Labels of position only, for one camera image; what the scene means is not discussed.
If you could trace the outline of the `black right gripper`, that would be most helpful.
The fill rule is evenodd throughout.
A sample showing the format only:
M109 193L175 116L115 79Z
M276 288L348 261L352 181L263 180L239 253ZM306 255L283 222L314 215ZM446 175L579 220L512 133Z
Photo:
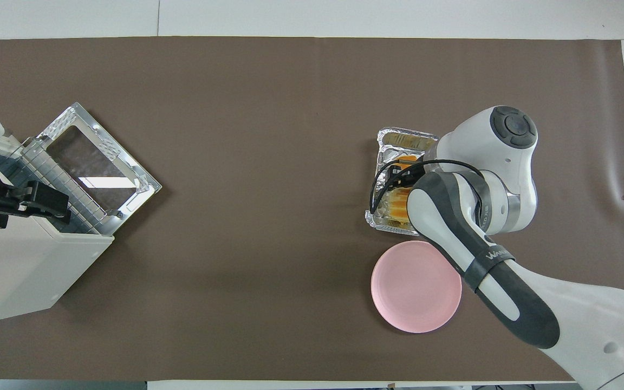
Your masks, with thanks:
M425 174L423 163L389 166L389 190L410 188Z

